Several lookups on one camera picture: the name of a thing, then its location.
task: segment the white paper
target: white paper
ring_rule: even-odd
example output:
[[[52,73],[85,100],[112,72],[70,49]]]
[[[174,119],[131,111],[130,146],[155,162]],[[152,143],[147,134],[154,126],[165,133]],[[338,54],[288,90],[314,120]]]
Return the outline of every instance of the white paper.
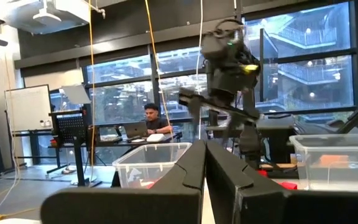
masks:
[[[62,86],[62,89],[72,104],[91,103],[83,85]]]
[[[144,141],[144,139],[135,139],[132,142],[142,142],[142,141]]]

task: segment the ceiling light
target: ceiling light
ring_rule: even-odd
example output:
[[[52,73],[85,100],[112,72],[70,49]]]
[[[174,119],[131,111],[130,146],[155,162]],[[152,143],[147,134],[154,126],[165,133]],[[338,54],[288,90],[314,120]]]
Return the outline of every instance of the ceiling light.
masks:
[[[335,77],[336,80],[340,80],[341,79],[341,74],[338,72],[338,73],[335,73],[333,75],[333,77]]]

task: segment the clear plastic bin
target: clear plastic bin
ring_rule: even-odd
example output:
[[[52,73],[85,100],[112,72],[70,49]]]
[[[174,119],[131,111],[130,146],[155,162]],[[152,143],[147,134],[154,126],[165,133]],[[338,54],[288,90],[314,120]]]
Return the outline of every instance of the clear plastic bin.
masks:
[[[291,136],[299,189],[358,191],[358,134]]]
[[[122,188],[149,188],[163,177],[191,143],[148,144],[113,162]]]

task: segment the balcony railing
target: balcony railing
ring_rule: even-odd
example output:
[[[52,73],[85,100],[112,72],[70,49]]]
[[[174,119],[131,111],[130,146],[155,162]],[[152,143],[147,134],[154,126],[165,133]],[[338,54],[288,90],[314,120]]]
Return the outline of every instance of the balcony railing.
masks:
[[[275,103],[286,110],[313,110],[313,109],[324,109],[324,108],[337,108],[341,106],[341,102],[304,102],[298,99],[294,99],[290,94],[283,94],[278,92],[278,98],[272,99],[264,102],[257,102],[258,106],[270,106],[270,104]]]
[[[288,39],[305,47],[336,42],[336,28],[311,30],[303,32],[292,27],[286,27],[277,33],[279,37]]]
[[[306,82],[321,82],[336,81],[334,74],[337,73],[340,68],[339,65],[304,67],[295,63],[285,63],[279,65],[278,69]]]

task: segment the black stand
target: black stand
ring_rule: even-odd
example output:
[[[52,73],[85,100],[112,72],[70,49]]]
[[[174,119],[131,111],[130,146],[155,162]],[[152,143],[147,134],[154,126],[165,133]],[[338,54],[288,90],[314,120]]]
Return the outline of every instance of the black stand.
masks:
[[[104,166],[107,166],[106,163],[103,162],[103,160],[98,156],[98,155],[94,155],[97,159],[99,159],[100,162],[103,163]],[[84,172],[86,172],[86,167],[88,166],[88,162],[90,160],[90,157],[91,157],[91,152],[88,152],[88,157],[86,158],[86,162],[85,162],[85,169],[84,169]]]
[[[56,165],[57,165],[57,167],[48,170],[48,171],[47,171],[47,176],[48,176],[49,174],[55,172],[55,171],[58,171],[58,170],[60,170],[60,169],[62,169],[62,168],[66,168],[66,167],[68,166],[68,164],[62,165],[62,164],[60,163],[60,148],[55,147],[55,150],[56,150]]]
[[[53,123],[52,135],[55,138],[58,147],[72,145],[74,146],[75,165],[77,169],[77,186],[90,184],[91,180],[84,177],[82,151],[83,144],[88,142],[88,125],[86,122],[86,109],[76,111],[62,111],[50,113]],[[95,187],[102,182],[99,181],[92,185]]]

